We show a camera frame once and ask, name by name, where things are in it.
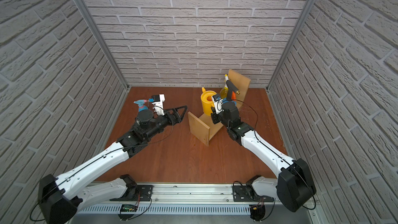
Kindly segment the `blue pressure sprayer black handle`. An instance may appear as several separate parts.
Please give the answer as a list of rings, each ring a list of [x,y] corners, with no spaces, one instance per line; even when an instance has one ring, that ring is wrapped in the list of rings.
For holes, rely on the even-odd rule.
[[[236,94],[240,94],[239,89],[230,81],[227,81],[227,85],[229,88],[227,98],[222,100],[222,103],[233,102],[236,99]]]

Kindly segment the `yellow watering can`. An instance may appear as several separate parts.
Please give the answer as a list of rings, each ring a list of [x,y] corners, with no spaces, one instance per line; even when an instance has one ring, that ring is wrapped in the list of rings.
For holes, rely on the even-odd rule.
[[[203,112],[207,116],[210,116],[212,113],[211,108],[214,107],[214,102],[212,97],[216,94],[217,94],[216,92],[212,90],[206,90],[204,87],[202,87],[202,94],[200,98],[202,102]]]

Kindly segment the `light blue pink spray bottle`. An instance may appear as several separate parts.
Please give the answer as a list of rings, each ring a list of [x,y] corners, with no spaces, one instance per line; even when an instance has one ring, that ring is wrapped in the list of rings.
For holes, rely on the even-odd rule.
[[[153,103],[153,99],[148,99],[148,100],[137,100],[134,101],[134,104],[138,105],[138,111],[141,112],[143,110],[151,110],[153,109],[150,108],[150,103]]]

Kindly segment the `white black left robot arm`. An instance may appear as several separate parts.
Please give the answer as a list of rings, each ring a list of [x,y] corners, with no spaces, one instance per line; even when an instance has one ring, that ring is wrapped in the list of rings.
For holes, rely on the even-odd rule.
[[[48,174],[39,181],[37,204],[48,224],[65,224],[79,211],[104,201],[139,201],[143,196],[137,183],[129,175],[122,175],[108,183],[91,183],[150,145],[151,139],[167,126],[183,121],[187,106],[163,109],[155,116],[152,110],[139,111],[130,130],[107,149],[80,166],[53,176]]]

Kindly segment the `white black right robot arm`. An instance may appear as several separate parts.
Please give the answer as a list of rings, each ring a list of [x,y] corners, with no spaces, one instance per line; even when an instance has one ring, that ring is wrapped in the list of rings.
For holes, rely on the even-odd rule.
[[[292,212],[315,196],[315,183],[306,161],[285,155],[242,122],[235,103],[220,100],[211,110],[213,123],[222,123],[232,140],[255,154],[275,174],[276,179],[259,176],[249,182],[256,196],[278,199]]]

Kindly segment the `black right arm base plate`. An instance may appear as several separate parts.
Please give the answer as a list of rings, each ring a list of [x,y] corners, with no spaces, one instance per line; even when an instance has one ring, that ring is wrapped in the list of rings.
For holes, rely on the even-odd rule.
[[[251,186],[233,185],[232,191],[234,202],[259,202],[262,199]]]

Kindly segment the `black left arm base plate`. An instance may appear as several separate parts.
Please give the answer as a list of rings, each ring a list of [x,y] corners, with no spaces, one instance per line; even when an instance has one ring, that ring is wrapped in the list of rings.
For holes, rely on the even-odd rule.
[[[152,190],[154,185],[137,185],[129,187],[124,195],[120,198],[110,199],[110,201],[151,201]]]

